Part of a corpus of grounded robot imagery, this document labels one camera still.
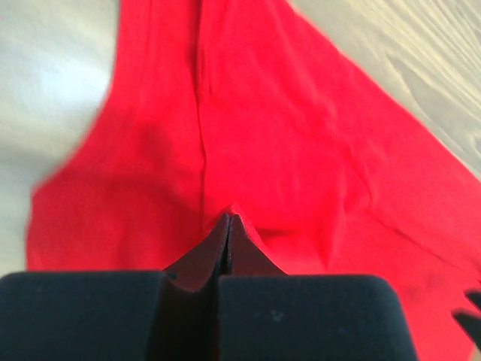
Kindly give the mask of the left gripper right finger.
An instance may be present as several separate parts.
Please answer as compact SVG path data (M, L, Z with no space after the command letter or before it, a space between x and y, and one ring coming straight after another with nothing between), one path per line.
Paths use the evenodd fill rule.
M222 360L415 360L398 296L372 275L287 275L231 219L218 289Z

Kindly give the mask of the red t-shirt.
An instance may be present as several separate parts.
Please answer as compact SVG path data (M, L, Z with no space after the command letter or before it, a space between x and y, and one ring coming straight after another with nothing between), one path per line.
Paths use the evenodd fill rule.
M371 274L466 360L480 183L285 1L123 1L92 131L32 197L30 271L161 269L237 211L290 274Z

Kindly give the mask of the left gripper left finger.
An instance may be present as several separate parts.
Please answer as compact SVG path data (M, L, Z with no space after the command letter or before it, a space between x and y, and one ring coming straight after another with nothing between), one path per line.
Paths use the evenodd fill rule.
M164 271L17 272L1 279L3 360L209 360L223 215Z

